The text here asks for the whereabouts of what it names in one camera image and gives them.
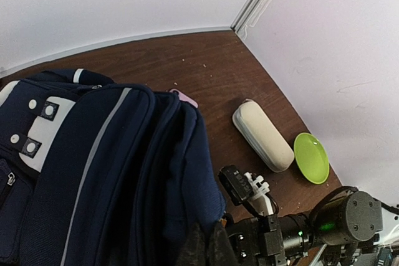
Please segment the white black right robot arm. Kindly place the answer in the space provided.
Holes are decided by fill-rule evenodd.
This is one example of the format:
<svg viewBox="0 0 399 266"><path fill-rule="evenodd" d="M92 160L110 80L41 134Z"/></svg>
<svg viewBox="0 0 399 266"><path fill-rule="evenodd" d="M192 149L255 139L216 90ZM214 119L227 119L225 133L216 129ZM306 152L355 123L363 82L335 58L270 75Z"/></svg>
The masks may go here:
<svg viewBox="0 0 399 266"><path fill-rule="evenodd" d="M311 211L256 214L226 230L240 265L297 265L314 248L313 265L360 265L363 254L389 265L398 255L398 207L352 186L332 191Z"/></svg>

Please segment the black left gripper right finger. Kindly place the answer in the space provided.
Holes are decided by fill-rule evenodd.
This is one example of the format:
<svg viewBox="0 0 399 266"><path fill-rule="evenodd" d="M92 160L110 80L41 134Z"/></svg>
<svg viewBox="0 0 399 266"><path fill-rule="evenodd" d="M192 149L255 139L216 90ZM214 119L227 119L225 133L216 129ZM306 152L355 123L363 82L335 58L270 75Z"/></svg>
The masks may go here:
<svg viewBox="0 0 399 266"><path fill-rule="evenodd" d="M209 239L208 265L239 265L226 230L220 222L215 224Z"/></svg>

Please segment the navy blue student backpack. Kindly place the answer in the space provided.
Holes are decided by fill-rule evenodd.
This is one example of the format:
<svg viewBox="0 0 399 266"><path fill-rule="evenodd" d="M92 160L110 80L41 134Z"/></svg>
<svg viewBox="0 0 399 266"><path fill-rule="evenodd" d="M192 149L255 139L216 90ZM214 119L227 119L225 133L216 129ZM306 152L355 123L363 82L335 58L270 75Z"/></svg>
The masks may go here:
<svg viewBox="0 0 399 266"><path fill-rule="evenodd" d="M1 264L173 265L226 202L200 111L84 69L1 89Z"/></svg>

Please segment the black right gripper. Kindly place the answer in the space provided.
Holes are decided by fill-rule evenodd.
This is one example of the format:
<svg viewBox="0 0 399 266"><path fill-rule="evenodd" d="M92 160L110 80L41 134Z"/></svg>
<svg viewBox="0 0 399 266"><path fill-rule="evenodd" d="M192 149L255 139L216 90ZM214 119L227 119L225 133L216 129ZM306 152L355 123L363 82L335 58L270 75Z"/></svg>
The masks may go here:
<svg viewBox="0 0 399 266"><path fill-rule="evenodd" d="M294 264L312 247L312 228L304 213L243 219L226 232L239 265Z"/></svg>

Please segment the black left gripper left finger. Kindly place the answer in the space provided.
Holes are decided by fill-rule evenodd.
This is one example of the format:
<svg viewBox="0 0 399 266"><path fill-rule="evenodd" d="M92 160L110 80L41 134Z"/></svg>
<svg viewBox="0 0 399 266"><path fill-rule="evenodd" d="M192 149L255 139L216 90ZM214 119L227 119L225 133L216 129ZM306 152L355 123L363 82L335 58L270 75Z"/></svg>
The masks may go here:
<svg viewBox="0 0 399 266"><path fill-rule="evenodd" d="M184 246L177 258L177 265L206 265L206 239L198 223L195 223L187 236Z"/></svg>

